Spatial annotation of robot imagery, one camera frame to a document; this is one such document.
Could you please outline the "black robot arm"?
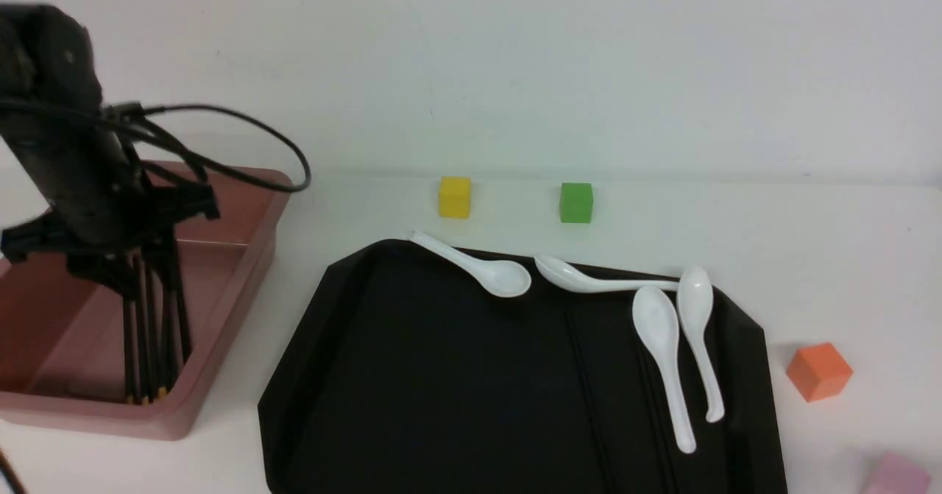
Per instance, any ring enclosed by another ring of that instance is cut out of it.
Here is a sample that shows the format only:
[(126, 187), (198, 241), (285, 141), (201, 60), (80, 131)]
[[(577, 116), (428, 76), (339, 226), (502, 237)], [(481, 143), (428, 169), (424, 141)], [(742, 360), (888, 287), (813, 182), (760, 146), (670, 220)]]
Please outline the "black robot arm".
[(4, 229), (18, 263), (63, 255), (71, 276), (139, 300), (137, 253), (175, 313), (165, 350), (191, 355), (176, 225), (219, 218), (205, 163), (139, 105), (105, 106), (88, 31), (45, 4), (2, 7), (2, 139), (49, 208)]

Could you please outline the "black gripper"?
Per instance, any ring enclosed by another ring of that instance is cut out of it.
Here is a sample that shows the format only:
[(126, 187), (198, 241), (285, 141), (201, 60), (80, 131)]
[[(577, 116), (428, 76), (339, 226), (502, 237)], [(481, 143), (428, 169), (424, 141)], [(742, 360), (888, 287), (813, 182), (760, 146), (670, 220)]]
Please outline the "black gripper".
[(174, 311), (183, 362), (174, 227), (221, 216), (205, 163), (148, 121), (140, 105), (104, 108), (98, 99), (65, 105), (2, 91), (2, 139), (49, 205), (44, 215), (4, 229), (4, 256), (62, 253), (74, 278), (137, 300), (137, 255), (126, 252), (145, 242), (144, 261), (162, 287), (162, 312)]

